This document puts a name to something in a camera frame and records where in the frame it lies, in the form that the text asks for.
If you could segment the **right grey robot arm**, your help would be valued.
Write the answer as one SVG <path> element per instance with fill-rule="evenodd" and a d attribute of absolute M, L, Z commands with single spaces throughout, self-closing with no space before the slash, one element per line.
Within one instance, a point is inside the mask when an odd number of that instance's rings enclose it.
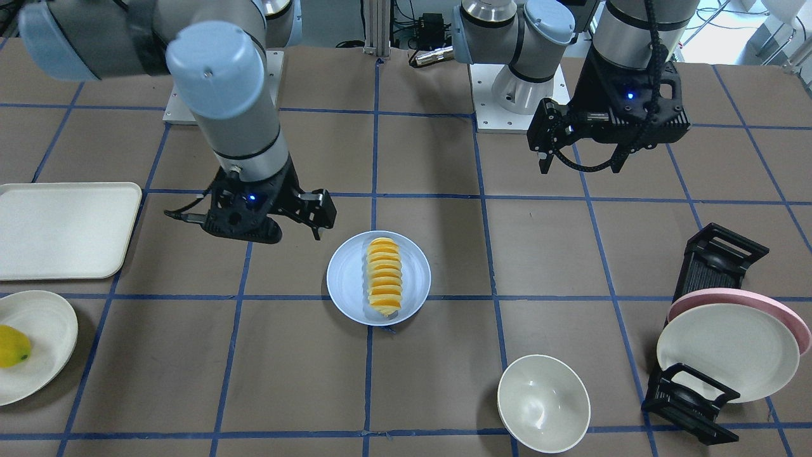
<path fill-rule="evenodd" d="M 282 133 L 267 49 L 301 37 L 298 1 L 33 1 L 18 12 L 33 61 L 61 81 L 170 75 L 219 162 L 203 195 L 172 219 L 208 234 L 275 244 L 276 216 L 319 240 L 336 222 L 327 190 L 307 192 Z"/>

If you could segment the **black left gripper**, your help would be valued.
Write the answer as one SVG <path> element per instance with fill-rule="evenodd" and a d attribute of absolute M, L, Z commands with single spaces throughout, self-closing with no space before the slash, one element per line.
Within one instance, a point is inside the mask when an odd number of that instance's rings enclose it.
<path fill-rule="evenodd" d="M 591 49 L 570 102 L 561 105 L 543 98 L 526 136 L 542 175 L 549 173 L 554 159 L 581 173 L 606 168 L 618 173 L 631 154 L 676 142 L 690 127 L 673 62 L 624 69 Z M 562 150 L 583 138 L 613 144 L 615 150 L 601 164 L 577 164 Z"/>

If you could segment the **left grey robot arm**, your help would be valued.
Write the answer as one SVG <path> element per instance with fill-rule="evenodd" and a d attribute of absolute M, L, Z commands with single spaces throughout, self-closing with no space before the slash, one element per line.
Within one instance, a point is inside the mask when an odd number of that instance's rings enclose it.
<path fill-rule="evenodd" d="M 607 1 L 569 102 L 551 84 L 579 34 L 559 1 L 461 1 L 453 11 L 455 60 L 499 64 L 499 104 L 530 115 L 526 138 L 548 173 L 557 159 L 581 173 L 618 173 L 641 149 L 679 141 L 691 122 L 672 52 L 696 1 Z"/>

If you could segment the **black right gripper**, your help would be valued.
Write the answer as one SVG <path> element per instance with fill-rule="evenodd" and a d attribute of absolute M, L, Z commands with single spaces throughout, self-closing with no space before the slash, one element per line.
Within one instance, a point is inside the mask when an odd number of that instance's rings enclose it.
<path fill-rule="evenodd" d="M 322 232 L 336 223 L 337 209 L 329 191 L 302 190 L 292 159 L 258 182 L 242 182 L 235 171 L 218 171 L 211 192 L 203 229 L 217 237 L 272 245 L 282 238 L 273 217 L 284 216 L 309 226 L 319 241 Z"/>

